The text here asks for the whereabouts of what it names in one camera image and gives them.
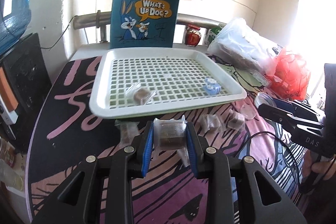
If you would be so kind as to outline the person's right hand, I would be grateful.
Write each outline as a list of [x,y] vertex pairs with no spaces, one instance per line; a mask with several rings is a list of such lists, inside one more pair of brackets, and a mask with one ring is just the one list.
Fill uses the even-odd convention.
[[324,175],[324,180],[329,180],[335,174],[335,159],[331,161],[315,162],[311,164],[311,171]]

